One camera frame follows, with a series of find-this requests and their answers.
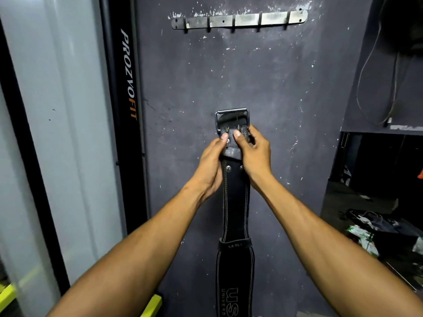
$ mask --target belt strap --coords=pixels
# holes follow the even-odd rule
[[[217,317],[251,317],[254,251],[248,234],[250,179],[241,160],[223,156],[221,162],[223,237],[216,261]]]

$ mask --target person's right hand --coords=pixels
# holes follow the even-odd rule
[[[251,125],[248,130],[254,138],[254,145],[250,145],[238,130],[234,131],[234,138],[242,149],[242,161],[245,171],[250,176],[251,185],[259,191],[260,181],[272,176],[270,142],[254,126]]]

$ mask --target forearm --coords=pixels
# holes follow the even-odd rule
[[[203,193],[188,182],[88,270],[49,317],[139,316],[172,262]]]
[[[305,269],[340,316],[423,316],[422,302],[402,281],[273,176],[256,184]]]

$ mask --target hand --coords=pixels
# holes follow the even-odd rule
[[[259,191],[259,181],[272,176],[270,142],[254,126],[251,125],[248,130],[254,138],[254,145],[249,144],[238,130],[234,131],[234,138],[242,149],[242,161],[245,171],[250,176],[251,185]]]
[[[222,183],[222,167],[219,155],[227,141],[228,134],[224,133],[221,138],[216,138],[209,144],[201,155],[197,170],[188,182],[201,190],[200,202],[206,201]]]

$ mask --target white panel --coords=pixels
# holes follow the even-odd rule
[[[122,239],[98,0],[0,0],[69,280]]]
[[[43,317],[59,300],[18,144],[0,89],[0,254],[26,317]]]

